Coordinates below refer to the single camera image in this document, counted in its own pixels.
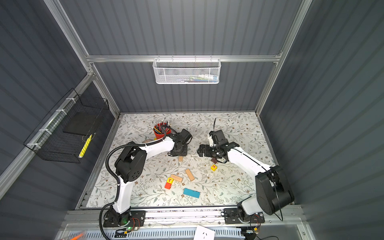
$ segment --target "leaf pattern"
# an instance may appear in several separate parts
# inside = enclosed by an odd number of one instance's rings
[[[193,136],[188,145],[188,155],[179,162],[178,157],[170,157],[166,152],[148,159],[141,176],[135,181],[131,205],[135,207],[155,206],[202,206],[202,205],[234,205],[252,196],[255,191],[255,180],[232,163],[213,164],[208,157],[199,157],[197,149],[200,144],[208,144],[209,132],[223,130],[229,141],[234,141],[246,152],[262,162],[274,165],[271,153],[266,144],[257,117],[254,113],[159,113],[159,114],[125,114],[113,139],[110,150],[130,141],[142,143],[154,139],[152,127],[154,123],[165,119],[172,127],[181,131],[187,129]],[[122,150],[115,152],[109,165],[115,171],[114,162]],[[189,180],[186,169],[190,169],[195,177]],[[183,181],[174,181],[170,190],[165,189],[167,178],[171,174],[178,175]],[[184,188],[200,192],[200,198],[183,194]],[[116,181],[108,173],[104,164],[92,190],[87,207],[102,207],[114,199]]]

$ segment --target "white mesh basket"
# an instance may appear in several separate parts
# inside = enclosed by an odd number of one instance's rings
[[[217,84],[221,62],[172,62],[155,59],[153,71],[158,84]]]

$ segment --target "corrugated wall panel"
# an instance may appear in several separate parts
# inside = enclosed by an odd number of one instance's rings
[[[91,55],[273,55],[300,0],[62,1]]]
[[[0,1],[0,173],[86,71],[43,1]]]
[[[320,240],[382,236],[383,9],[314,1],[261,113]]]
[[[95,85],[85,95],[100,97]],[[53,239],[73,210],[112,127],[108,112],[80,164],[34,157],[0,201],[0,239]]]
[[[96,63],[122,112],[254,110],[273,63],[222,63],[219,84],[157,84],[151,63]]]

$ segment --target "brown block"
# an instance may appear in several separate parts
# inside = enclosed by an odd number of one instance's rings
[[[191,173],[191,171],[189,169],[186,169],[185,172],[188,175],[189,180],[193,181],[195,179],[195,177],[192,175],[192,173]]]
[[[178,182],[182,182],[183,181],[182,177],[179,177],[179,176],[174,175],[174,174],[171,174],[170,177],[173,178],[175,181],[178,181]]]

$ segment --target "blue block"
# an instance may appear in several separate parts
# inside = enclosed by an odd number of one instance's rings
[[[184,195],[188,195],[188,196],[195,197],[195,198],[199,198],[200,197],[200,193],[199,192],[190,190],[188,188],[184,188]]]

